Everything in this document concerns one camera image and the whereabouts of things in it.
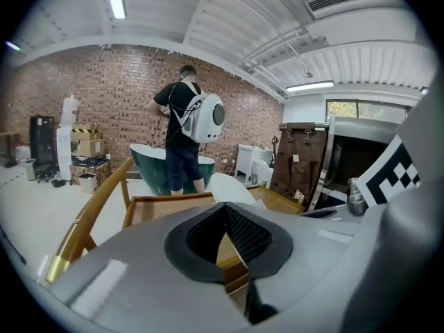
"black and white pattern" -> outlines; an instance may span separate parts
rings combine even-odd
[[[395,136],[356,184],[369,206],[387,203],[402,190],[418,186],[419,175],[401,139]]]

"green bathtub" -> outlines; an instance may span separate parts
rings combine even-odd
[[[145,144],[131,144],[130,148],[137,170],[151,190],[157,195],[171,195],[165,169],[165,150]],[[199,169],[206,187],[213,174],[214,159],[199,156]],[[196,193],[193,182],[185,174],[183,193]]]

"man's leg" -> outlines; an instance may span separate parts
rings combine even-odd
[[[188,176],[188,179],[193,180],[194,187],[199,194],[205,192],[205,183],[203,181],[202,174],[199,171],[199,153],[185,154],[185,159],[183,163],[183,170]]]
[[[171,190],[171,195],[173,195],[173,196],[175,196],[175,195],[183,195],[183,188],[180,189],[179,191]]]
[[[203,178],[199,180],[194,180],[193,183],[198,193],[203,194],[205,192],[205,183],[203,181]]]
[[[166,176],[168,178],[169,189],[171,195],[183,194],[183,159],[180,154],[166,150]]]

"gold metal tip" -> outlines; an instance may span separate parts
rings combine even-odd
[[[71,265],[67,260],[59,257],[58,255],[54,255],[54,258],[51,261],[51,265],[49,267],[48,273],[46,274],[46,280],[53,284]]]

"man's arm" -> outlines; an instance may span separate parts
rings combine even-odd
[[[168,98],[172,89],[173,84],[168,84],[166,87],[160,90],[160,92],[156,96],[154,96],[152,100],[150,100],[147,106],[149,114],[155,117],[164,117],[166,119],[169,119],[169,116],[163,113],[160,108],[162,106],[168,106]]]
[[[148,106],[147,106],[148,113],[155,116],[155,117],[161,116],[161,117],[164,117],[165,119],[169,119],[169,116],[161,111],[161,109],[160,109],[161,107],[162,107],[162,105],[159,105],[158,103],[156,103],[154,101],[154,99],[152,99],[152,100],[150,100],[150,102],[148,103]]]

